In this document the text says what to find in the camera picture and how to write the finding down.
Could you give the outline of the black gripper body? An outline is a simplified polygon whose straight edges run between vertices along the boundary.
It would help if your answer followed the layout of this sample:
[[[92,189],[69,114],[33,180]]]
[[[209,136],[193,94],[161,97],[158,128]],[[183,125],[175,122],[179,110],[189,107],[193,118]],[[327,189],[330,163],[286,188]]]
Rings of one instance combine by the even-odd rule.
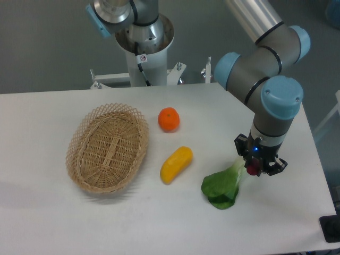
[[[248,154],[245,157],[245,165],[248,166],[251,164],[252,158],[257,160],[262,160],[264,164],[269,164],[270,162],[274,162],[277,153],[279,151],[279,145],[268,146],[263,145],[262,140],[258,141],[259,138],[253,138],[251,134],[248,136],[248,141],[246,143],[246,147],[248,149]]]

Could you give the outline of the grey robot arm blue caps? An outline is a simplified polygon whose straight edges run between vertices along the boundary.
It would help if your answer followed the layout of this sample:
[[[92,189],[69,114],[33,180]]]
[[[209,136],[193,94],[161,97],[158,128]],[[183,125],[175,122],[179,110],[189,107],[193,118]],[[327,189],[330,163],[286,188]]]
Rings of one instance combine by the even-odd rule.
[[[281,72],[306,55],[310,37],[298,26],[286,26],[268,1],[227,1],[226,5],[256,50],[246,57],[224,55],[214,78],[254,112],[249,135],[235,139],[247,172],[275,175],[287,166],[277,153],[303,99],[301,85]],[[131,86],[170,83],[166,51],[174,31],[157,1],[92,1],[86,12],[103,37],[115,36],[125,50]]]

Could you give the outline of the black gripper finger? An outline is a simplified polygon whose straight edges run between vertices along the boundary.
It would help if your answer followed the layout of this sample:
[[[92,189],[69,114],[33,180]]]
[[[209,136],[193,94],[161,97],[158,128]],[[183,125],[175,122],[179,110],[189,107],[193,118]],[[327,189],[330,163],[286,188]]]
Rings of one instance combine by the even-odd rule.
[[[281,159],[281,158],[276,158],[274,162],[270,162],[266,168],[266,173],[269,176],[273,176],[276,175],[278,173],[281,173],[286,166],[288,165],[288,163]]]
[[[249,151],[247,148],[248,144],[248,137],[246,137],[244,134],[239,134],[235,140],[234,140],[237,154],[241,157],[245,157]]]

